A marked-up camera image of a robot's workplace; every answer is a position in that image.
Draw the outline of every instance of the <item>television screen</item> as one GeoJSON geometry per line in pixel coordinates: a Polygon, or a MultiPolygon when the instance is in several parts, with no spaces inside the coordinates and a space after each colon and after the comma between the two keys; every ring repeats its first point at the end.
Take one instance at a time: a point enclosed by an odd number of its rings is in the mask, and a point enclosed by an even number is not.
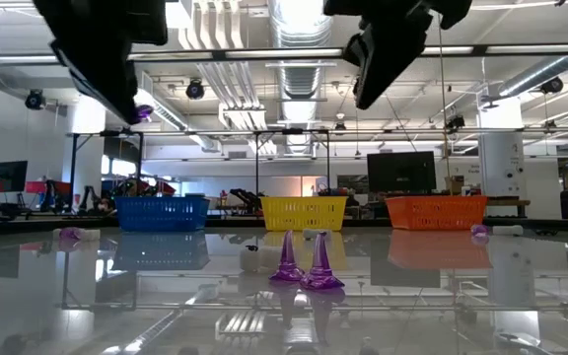
{"type": "Polygon", "coordinates": [[[428,192],[436,188],[433,152],[368,154],[372,192],[428,192]]]}
{"type": "Polygon", "coordinates": [[[0,163],[0,181],[4,192],[23,192],[26,187],[28,162],[0,163]]]}

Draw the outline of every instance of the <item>yellow basket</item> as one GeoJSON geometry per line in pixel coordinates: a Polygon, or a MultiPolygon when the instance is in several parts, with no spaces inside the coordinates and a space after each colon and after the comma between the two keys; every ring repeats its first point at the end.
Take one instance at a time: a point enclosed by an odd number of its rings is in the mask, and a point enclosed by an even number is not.
{"type": "Polygon", "coordinates": [[[340,231],[345,196],[260,197],[268,231],[325,229],[340,231]]]}

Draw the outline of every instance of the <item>reflective table surface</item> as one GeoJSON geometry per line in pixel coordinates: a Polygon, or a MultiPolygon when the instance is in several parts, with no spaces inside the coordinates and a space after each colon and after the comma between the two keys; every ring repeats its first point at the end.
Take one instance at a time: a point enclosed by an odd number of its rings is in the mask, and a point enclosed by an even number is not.
{"type": "MultiPolygon", "coordinates": [[[[269,281],[283,238],[0,237],[0,355],[568,354],[568,233],[344,229],[322,291],[269,281]]],[[[306,271],[315,244],[293,235],[306,271]]]]}

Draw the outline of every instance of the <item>blue basket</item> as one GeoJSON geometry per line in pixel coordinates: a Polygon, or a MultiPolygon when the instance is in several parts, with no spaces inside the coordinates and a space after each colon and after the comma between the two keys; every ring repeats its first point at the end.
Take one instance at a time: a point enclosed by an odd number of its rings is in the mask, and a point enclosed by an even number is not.
{"type": "Polygon", "coordinates": [[[209,200],[202,197],[117,197],[119,227],[127,232],[203,229],[209,200]]]}

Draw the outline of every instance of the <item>ceiling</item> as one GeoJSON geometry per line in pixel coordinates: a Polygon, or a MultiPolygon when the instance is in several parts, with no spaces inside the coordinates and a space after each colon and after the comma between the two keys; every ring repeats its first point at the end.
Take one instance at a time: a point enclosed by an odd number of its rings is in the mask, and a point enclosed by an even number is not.
{"type": "MultiPolygon", "coordinates": [[[[507,5],[513,3],[528,4],[523,0],[474,0],[473,6],[483,9],[488,5],[507,5]]],[[[272,46],[269,18],[254,17],[255,9],[266,9],[266,2],[260,0],[243,1],[245,9],[242,15],[241,33],[247,47],[272,46]]],[[[357,33],[358,18],[337,16],[333,20],[330,45],[341,46],[357,33]]],[[[138,45],[134,50],[180,50],[177,30],[171,30],[170,40],[163,47],[138,45]]],[[[24,14],[16,12],[0,12],[0,52],[29,53],[49,52],[47,44],[51,33],[42,18],[35,11],[28,10],[24,14]]],[[[519,8],[513,10],[471,10],[468,16],[449,31],[442,32],[440,41],[436,24],[428,32],[427,44],[474,44],[474,43],[536,43],[568,41],[568,3],[562,7],[541,6],[519,8]]],[[[450,103],[463,96],[456,109],[449,110],[462,113],[466,125],[475,125],[475,95],[467,94],[473,85],[484,80],[490,88],[496,86],[522,72],[541,57],[489,57],[481,58],[447,58],[417,59],[388,88],[386,98],[381,97],[368,110],[357,110],[351,92],[353,78],[357,68],[343,61],[337,61],[335,67],[325,70],[321,97],[326,102],[319,103],[316,127],[332,127],[338,112],[345,114],[348,128],[355,126],[361,129],[396,127],[400,122],[406,127],[429,127],[437,123],[441,127],[443,115],[439,114],[443,103],[450,103]]],[[[267,124],[276,123],[280,114],[278,86],[276,85],[276,69],[266,68],[264,62],[251,62],[250,72],[260,103],[266,109],[267,124]]],[[[173,108],[181,112],[190,121],[192,129],[219,130],[224,127],[218,120],[218,99],[206,84],[205,98],[200,101],[189,100],[184,90],[189,78],[198,77],[199,72],[194,64],[150,64],[142,65],[152,76],[157,94],[164,96],[173,108]]],[[[18,79],[20,87],[46,83],[45,93],[66,103],[74,103],[77,93],[71,87],[67,71],[60,67],[17,67],[2,68],[0,75],[18,79]]],[[[568,91],[568,72],[561,75],[568,91]]],[[[544,120],[547,116],[568,111],[568,95],[545,105],[542,94],[527,93],[523,99],[524,124],[532,124],[544,120]]],[[[360,136],[360,140],[369,140],[371,136],[360,136]]],[[[185,138],[154,138],[148,144],[181,144],[190,142],[185,138]]]]}

